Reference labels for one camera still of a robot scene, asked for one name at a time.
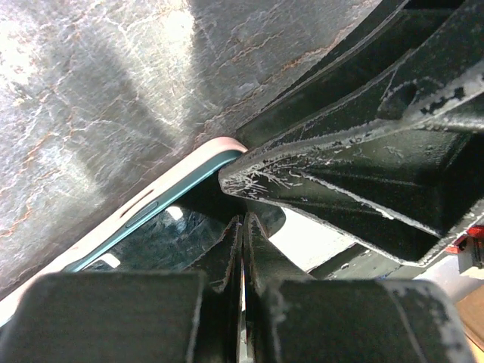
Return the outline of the dark green phone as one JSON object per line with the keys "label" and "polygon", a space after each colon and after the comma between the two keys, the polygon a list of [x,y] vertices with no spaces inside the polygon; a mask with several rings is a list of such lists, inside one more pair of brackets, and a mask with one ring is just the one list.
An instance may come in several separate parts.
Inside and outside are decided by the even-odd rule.
{"label": "dark green phone", "polygon": [[224,194],[218,171],[239,156],[230,150],[210,158],[63,270],[180,271],[217,244],[233,217],[247,212],[255,213],[269,240],[306,271],[354,245],[288,209]]}

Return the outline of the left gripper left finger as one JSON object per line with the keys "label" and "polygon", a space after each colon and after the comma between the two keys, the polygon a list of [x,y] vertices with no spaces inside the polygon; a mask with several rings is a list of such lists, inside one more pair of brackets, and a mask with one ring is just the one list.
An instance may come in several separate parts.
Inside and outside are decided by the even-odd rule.
{"label": "left gripper left finger", "polygon": [[201,271],[216,293],[240,292],[242,216],[235,216],[217,242],[195,259],[186,272]]}

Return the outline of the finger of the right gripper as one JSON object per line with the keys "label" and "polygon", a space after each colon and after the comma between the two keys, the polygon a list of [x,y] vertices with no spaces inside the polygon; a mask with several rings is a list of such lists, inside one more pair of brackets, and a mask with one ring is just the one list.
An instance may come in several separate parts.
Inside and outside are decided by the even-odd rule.
{"label": "finger of the right gripper", "polygon": [[418,48],[454,13],[460,1],[410,1],[395,11],[384,1],[344,41],[277,101],[237,131],[258,147],[374,80]]}
{"label": "finger of the right gripper", "polygon": [[426,265],[483,217],[483,70],[375,82],[225,167],[226,194],[283,206]]}

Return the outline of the pink phone case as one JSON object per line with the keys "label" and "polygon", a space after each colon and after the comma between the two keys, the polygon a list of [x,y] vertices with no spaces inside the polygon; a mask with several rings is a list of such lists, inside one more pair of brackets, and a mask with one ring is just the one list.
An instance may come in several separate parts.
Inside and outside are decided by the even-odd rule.
{"label": "pink phone case", "polygon": [[173,204],[180,196],[246,152],[245,146],[229,137],[214,138],[199,146],[100,225],[2,298],[1,326],[5,326],[12,318],[22,295],[41,276],[59,271],[82,270],[157,213]]}

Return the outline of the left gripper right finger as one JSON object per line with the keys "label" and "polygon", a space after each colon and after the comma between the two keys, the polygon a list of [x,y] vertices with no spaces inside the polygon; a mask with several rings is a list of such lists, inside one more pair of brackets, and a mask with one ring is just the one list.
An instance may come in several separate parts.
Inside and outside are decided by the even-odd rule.
{"label": "left gripper right finger", "polygon": [[293,263],[267,237],[255,213],[247,213],[243,231],[245,289],[248,296],[262,296],[285,281],[307,282],[314,278]]}

